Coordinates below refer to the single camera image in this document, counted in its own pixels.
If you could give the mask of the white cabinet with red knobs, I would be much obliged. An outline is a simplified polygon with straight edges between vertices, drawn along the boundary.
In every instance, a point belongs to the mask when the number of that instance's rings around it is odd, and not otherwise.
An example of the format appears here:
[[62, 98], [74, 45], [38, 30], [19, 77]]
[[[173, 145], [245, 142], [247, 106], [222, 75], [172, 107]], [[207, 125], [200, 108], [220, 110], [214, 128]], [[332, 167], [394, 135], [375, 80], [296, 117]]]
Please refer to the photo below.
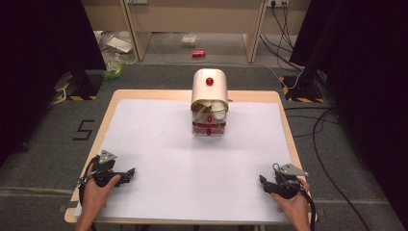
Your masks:
[[[201, 68], [194, 73], [191, 104], [197, 100], [210, 101], [211, 104], [216, 100], [223, 101], [229, 110], [226, 75], [222, 70]], [[196, 136], [222, 136], [225, 127], [226, 118], [216, 119], [211, 111], [199, 119], [192, 118], [192, 132]]]

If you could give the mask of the white crumpled papers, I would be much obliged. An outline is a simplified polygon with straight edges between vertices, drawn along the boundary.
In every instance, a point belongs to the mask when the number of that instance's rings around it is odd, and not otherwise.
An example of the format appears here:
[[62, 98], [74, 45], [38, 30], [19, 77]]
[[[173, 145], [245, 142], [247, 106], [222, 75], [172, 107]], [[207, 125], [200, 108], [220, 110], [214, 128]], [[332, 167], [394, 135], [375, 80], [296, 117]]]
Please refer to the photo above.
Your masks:
[[129, 53], [133, 46], [130, 41], [120, 38], [118, 33], [108, 31], [94, 31], [97, 44], [101, 50], [113, 48], [119, 53]]

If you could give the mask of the white paper cup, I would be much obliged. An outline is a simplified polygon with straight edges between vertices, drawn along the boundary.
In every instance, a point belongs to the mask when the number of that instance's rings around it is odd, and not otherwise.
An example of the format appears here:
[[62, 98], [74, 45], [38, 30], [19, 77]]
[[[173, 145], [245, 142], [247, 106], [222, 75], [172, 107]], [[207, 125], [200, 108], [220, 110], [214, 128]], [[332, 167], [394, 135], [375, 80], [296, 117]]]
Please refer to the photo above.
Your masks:
[[213, 101], [211, 104], [211, 112], [216, 119], [225, 119], [228, 106], [223, 101]]

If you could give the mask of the wooden desk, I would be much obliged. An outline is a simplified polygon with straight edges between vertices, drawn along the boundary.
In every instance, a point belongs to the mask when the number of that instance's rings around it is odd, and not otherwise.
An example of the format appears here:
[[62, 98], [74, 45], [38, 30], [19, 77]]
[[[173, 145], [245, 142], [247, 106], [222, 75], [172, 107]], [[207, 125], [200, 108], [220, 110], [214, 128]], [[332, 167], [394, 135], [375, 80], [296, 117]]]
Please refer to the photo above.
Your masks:
[[299, 33], [312, 0], [289, 0], [269, 8], [267, 0], [81, 0], [95, 31], [126, 31], [138, 62], [154, 32], [241, 34], [247, 60], [255, 61], [259, 36], [278, 35], [279, 23]]

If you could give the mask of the beige paper item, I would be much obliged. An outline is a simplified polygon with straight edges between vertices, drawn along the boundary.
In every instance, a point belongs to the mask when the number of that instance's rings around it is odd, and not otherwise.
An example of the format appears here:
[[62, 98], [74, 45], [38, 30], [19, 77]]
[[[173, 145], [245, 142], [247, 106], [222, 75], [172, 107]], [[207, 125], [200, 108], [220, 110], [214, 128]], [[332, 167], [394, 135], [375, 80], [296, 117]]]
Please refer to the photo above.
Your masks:
[[211, 111], [211, 102], [204, 100], [197, 100], [191, 104], [192, 117], [194, 119], [201, 118], [205, 113]]

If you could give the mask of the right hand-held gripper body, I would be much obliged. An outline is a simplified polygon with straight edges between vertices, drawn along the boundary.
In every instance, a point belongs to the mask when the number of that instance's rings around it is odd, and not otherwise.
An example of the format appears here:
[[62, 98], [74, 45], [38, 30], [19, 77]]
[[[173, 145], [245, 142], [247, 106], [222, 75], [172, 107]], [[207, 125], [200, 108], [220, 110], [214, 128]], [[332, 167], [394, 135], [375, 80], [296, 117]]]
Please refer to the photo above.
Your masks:
[[298, 176], [308, 176], [309, 173], [303, 169], [296, 167], [293, 164], [285, 164], [272, 166], [275, 173], [275, 182], [278, 186], [278, 194], [285, 198], [291, 199], [302, 190]]

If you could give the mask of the dark curtain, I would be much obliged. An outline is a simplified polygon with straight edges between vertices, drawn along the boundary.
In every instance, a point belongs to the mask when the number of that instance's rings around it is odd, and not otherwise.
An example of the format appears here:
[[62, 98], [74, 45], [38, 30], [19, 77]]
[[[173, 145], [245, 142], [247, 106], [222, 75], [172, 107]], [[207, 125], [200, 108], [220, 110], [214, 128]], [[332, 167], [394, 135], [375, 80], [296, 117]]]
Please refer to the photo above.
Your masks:
[[291, 60], [326, 73], [361, 158], [408, 231], [408, 0], [310, 0]]
[[31, 135], [66, 73], [103, 58], [81, 0], [0, 0], [0, 166]]

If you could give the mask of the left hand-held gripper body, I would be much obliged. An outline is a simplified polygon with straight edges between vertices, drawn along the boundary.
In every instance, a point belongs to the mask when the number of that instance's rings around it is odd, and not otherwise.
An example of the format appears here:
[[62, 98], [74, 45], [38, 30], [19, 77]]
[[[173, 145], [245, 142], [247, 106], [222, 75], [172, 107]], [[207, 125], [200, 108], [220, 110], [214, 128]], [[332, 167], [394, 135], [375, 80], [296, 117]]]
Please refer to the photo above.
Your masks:
[[98, 187], [104, 188], [116, 175], [119, 175], [120, 177], [128, 176], [127, 172], [113, 171], [116, 158], [117, 156], [114, 153], [107, 150], [102, 150], [101, 153], [92, 161], [93, 167], [91, 175]]

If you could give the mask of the green bag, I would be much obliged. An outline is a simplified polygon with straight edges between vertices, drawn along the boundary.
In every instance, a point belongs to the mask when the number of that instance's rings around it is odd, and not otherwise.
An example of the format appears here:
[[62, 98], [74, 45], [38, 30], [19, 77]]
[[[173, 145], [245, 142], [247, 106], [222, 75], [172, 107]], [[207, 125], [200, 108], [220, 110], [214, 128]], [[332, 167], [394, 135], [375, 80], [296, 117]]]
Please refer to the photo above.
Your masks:
[[118, 79], [123, 72], [123, 63], [111, 61], [106, 63], [106, 70], [103, 73], [105, 79]]

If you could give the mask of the clear plastic container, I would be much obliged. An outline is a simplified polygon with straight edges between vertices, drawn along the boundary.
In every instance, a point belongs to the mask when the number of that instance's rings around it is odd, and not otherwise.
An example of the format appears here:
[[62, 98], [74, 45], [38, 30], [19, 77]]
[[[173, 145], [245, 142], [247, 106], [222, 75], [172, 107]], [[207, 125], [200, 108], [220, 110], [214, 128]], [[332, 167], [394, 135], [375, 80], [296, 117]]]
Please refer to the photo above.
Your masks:
[[181, 44], [183, 47], [195, 47], [199, 41], [199, 37], [196, 35], [183, 35]]

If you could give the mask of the person's left hand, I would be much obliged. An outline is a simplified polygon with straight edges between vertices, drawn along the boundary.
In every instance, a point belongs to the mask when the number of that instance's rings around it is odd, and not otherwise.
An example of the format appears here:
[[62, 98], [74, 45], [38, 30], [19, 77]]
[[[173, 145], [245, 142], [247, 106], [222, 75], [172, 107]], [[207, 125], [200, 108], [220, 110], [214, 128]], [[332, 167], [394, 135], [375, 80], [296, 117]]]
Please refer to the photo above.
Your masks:
[[81, 216], [95, 217], [106, 206], [109, 195], [120, 178], [120, 175], [115, 175], [105, 187], [99, 187], [91, 174], [88, 173]]

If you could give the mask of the black stand base striped tape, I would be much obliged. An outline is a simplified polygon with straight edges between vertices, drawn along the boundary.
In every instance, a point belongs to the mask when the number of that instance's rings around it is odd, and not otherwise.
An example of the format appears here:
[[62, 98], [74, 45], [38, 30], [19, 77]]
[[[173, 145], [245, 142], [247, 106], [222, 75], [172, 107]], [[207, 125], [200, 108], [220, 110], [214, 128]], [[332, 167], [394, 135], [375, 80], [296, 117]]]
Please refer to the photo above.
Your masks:
[[85, 72], [83, 78], [74, 77], [71, 73], [63, 75], [55, 86], [55, 100], [62, 102], [95, 100], [102, 85], [101, 73]]
[[302, 77], [303, 72], [279, 78], [285, 99], [292, 102], [323, 103], [322, 92], [314, 78]]

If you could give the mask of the person's right hand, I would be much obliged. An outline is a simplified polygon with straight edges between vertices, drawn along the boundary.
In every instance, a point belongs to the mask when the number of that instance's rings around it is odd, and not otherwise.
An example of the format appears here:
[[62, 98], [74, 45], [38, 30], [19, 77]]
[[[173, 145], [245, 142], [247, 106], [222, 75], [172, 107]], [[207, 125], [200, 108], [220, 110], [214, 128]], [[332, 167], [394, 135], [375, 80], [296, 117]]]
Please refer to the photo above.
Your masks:
[[308, 202], [305, 196], [299, 192], [292, 199], [285, 199], [279, 194], [272, 192], [270, 197], [278, 204], [278, 213], [284, 213], [294, 226], [308, 226]]

